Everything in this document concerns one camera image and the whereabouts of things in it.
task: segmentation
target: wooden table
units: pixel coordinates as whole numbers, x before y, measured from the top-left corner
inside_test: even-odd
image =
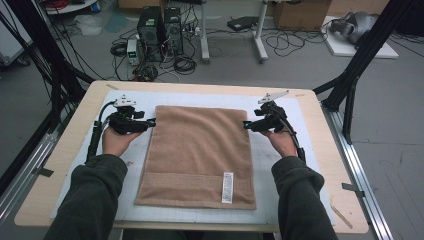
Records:
[[[91,84],[80,106],[72,117],[45,168],[54,171],[50,177],[39,176],[21,209],[15,223],[21,226],[50,226],[50,214],[62,189],[70,165],[78,154],[84,137],[89,131],[103,100],[110,90],[132,90],[176,93],[208,93],[224,95],[257,95],[264,92],[285,91],[280,88],[189,85],[167,83],[134,83],[96,81]],[[330,203],[337,224],[337,233],[365,233],[368,224],[354,192],[342,189],[342,183],[351,183],[336,143],[321,110],[319,101],[311,90],[289,89],[285,97],[297,98],[306,128],[315,151],[316,159],[326,182]],[[192,224],[116,221],[118,228],[186,229],[278,232],[278,226],[256,226],[238,224]]]

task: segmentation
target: plastic bag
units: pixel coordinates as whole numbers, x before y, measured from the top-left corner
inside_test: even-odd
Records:
[[[102,32],[100,27],[102,19],[99,17],[78,15],[74,21],[77,23],[77,27],[81,29],[83,36],[97,36]]]

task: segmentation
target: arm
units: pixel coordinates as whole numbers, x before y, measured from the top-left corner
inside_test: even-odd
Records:
[[[103,155],[74,169],[71,186],[44,239],[107,239],[127,166],[118,157],[140,134],[103,133]]]
[[[271,171],[280,196],[278,222],[284,240],[337,239],[319,199],[324,178],[296,156],[287,132],[263,132],[282,159]]]

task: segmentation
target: cardboard box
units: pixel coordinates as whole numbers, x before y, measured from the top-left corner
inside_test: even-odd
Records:
[[[166,0],[118,0],[119,8],[124,9],[142,9],[145,6],[160,6],[163,8],[166,5]]]
[[[307,0],[296,5],[281,2],[274,9],[274,23],[285,30],[319,31],[332,0]]]
[[[348,12],[364,11],[368,14],[381,14],[389,0],[333,0],[328,16],[344,17]]]

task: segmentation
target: hand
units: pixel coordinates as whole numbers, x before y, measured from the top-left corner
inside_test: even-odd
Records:
[[[112,154],[120,157],[127,150],[131,141],[140,136],[141,133],[121,135],[108,127],[103,132],[103,154]]]
[[[290,133],[284,131],[284,129],[278,133],[263,131],[261,134],[269,139],[272,146],[275,150],[277,150],[282,158],[297,156],[297,150],[294,145],[293,138],[290,136]]]

